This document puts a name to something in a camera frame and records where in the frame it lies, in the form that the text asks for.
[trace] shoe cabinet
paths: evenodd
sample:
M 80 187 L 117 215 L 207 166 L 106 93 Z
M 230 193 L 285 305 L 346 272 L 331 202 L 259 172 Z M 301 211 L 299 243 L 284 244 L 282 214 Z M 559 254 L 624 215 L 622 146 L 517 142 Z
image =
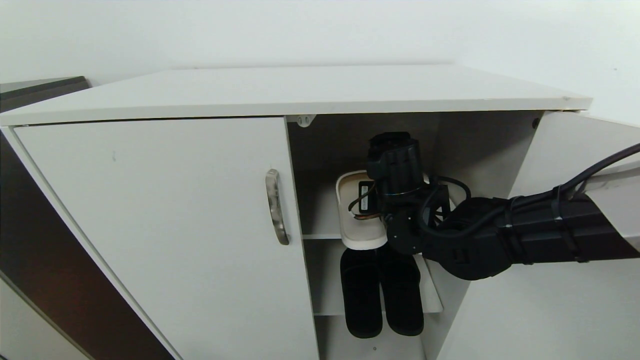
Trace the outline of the shoe cabinet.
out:
M 457 65 L 169 70 L 7 111 L 0 124 L 176 359 L 435 360 L 470 283 L 418 257 L 422 334 L 384 324 L 352 337 L 335 180 L 364 168 L 368 139 L 408 131 L 427 171 L 474 195 L 537 192 L 637 142 L 638 128 L 579 112 L 590 103 Z

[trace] black slipper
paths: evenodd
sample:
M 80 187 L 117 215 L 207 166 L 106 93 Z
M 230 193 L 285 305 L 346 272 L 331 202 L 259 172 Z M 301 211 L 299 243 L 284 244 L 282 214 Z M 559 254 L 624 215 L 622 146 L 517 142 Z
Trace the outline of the black slipper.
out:
M 400 335 L 419 335 L 424 328 L 424 314 L 420 270 L 415 259 L 396 252 L 388 243 L 376 252 L 389 327 Z
M 377 336 L 382 331 L 382 306 L 375 251 L 345 250 L 340 277 L 347 329 L 356 338 Z

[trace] door handle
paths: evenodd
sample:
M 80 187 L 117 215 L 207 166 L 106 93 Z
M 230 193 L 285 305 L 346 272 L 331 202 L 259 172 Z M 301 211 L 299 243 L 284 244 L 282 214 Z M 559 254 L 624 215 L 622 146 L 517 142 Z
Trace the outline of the door handle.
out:
M 289 237 L 284 227 L 284 218 L 282 216 L 282 207 L 280 206 L 280 191 L 278 190 L 278 170 L 271 169 L 267 171 L 267 200 L 269 201 L 269 211 L 271 212 L 271 221 L 273 229 L 276 231 L 276 237 L 282 245 L 289 244 Z

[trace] hinge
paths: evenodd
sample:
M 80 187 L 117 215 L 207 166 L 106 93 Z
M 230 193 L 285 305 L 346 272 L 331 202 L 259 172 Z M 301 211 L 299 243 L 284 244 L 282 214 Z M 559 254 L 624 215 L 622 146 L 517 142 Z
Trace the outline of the hinge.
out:
M 315 115 L 306 114 L 306 115 L 287 115 L 285 116 L 287 122 L 297 122 L 300 127 L 308 127 L 311 125 L 311 122 L 316 118 Z

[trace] open cabinet door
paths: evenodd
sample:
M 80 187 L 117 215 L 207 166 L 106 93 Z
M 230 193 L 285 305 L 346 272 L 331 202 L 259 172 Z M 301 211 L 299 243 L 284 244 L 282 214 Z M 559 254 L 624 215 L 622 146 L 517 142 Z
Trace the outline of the open cabinet door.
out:
M 317 359 L 283 118 L 14 131 L 79 241 L 175 357 Z M 269 210 L 271 169 L 286 246 Z
M 640 127 L 548 112 L 509 196 L 549 190 L 638 142 Z M 637 359 L 638 274 L 640 261 L 624 259 L 513 265 L 471 282 L 438 360 Z

